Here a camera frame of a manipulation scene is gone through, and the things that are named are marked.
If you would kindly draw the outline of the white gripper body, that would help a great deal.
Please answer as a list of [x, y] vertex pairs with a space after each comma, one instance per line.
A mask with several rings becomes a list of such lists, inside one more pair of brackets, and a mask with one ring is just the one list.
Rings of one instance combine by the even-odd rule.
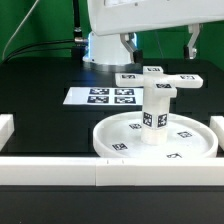
[[97, 35], [224, 20], [224, 0], [87, 0], [87, 5]]

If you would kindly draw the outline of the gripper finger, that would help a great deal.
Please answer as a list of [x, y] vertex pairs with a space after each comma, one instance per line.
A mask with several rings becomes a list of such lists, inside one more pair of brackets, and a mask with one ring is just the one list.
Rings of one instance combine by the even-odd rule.
[[136, 46], [136, 35], [134, 33], [121, 34], [120, 40], [129, 52], [131, 62], [134, 64], [141, 64], [143, 62], [143, 52]]
[[197, 56], [196, 42], [199, 37], [201, 27], [202, 25], [199, 23], [191, 24], [188, 26], [188, 32], [191, 37], [189, 39], [188, 44], [185, 45], [183, 48], [185, 59], [194, 59]]

